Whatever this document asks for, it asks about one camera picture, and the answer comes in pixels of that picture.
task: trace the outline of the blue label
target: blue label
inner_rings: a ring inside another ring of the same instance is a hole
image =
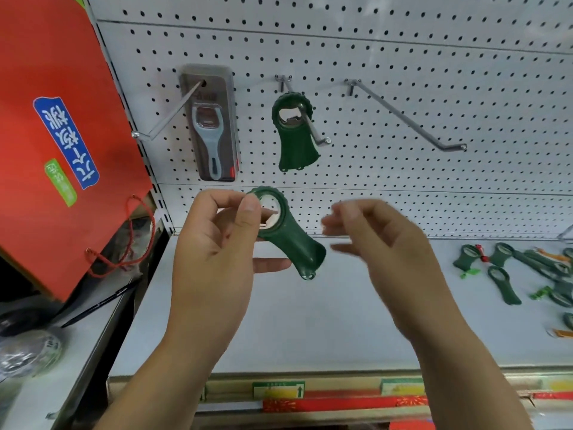
[[[100,174],[62,99],[36,98],[34,109],[64,154],[82,189],[95,186]]]

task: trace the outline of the red cord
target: red cord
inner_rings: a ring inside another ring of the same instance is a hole
[[[105,265],[110,267],[110,270],[106,271],[104,274],[94,273],[92,268],[90,267],[90,268],[88,268],[88,273],[91,276],[98,277],[98,278],[105,277],[108,274],[112,273],[114,270],[118,269],[119,267],[124,267],[126,265],[139,264],[140,262],[142,262],[142,260],[147,258],[147,255],[149,255],[149,252],[151,252],[151,247],[153,246],[153,239],[155,236],[155,217],[153,217],[153,211],[151,211],[151,209],[145,204],[145,202],[143,202],[141,200],[141,198],[139,196],[134,195],[134,194],[131,195],[130,198],[128,199],[127,203],[131,199],[135,199],[135,200],[139,201],[141,203],[141,205],[143,206],[143,208],[146,210],[147,215],[151,218],[151,238],[149,240],[149,244],[147,245],[147,249],[146,249],[145,253],[141,256],[141,258],[138,258],[136,260],[124,261],[125,258],[127,257],[127,255],[130,252],[132,252],[131,245],[133,245],[133,221],[130,219],[130,240],[128,241],[127,246],[125,247],[125,253],[121,256],[121,258],[119,258],[119,261],[117,264],[112,263],[110,260],[108,260],[106,257],[104,257],[101,253],[94,251],[92,248],[87,248],[85,250],[86,258],[88,259],[88,261],[90,263],[93,263],[93,260],[90,259],[90,256],[95,256],[98,260],[100,260]],[[129,211],[129,207],[128,207],[127,203],[125,204],[125,206],[127,209],[127,217],[129,217],[130,211]]]
[[[477,249],[478,251],[480,251],[480,254],[481,254],[480,259],[481,259],[483,262],[489,262],[489,257],[485,256],[485,254],[483,253],[483,247],[481,246],[481,244],[476,244],[476,249]]]

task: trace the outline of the forearm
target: forearm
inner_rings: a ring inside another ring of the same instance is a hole
[[[458,323],[412,342],[437,430],[531,430],[519,396],[483,343]]]
[[[162,342],[95,430],[189,429],[212,361]]]

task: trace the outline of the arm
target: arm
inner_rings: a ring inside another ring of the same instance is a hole
[[[529,416],[455,304],[423,232],[383,201],[348,201],[323,219],[348,235],[339,252],[360,256],[418,356],[438,430],[532,430]]]
[[[253,274],[290,266],[253,259],[261,216],[272,213],[255,195],[197,196],[177,241],[165,335],[96,430],[189,429],[207,377],[245,316]]]

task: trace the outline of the person's left hand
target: person's left hand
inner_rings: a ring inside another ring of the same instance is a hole
[[[221,357],[247,311],[253,274],[290,267],[288,259],[253,259],[261,215],[269,214],[253,194],[199,193],[177,241],[164,341],[205,347],[213,365]]]

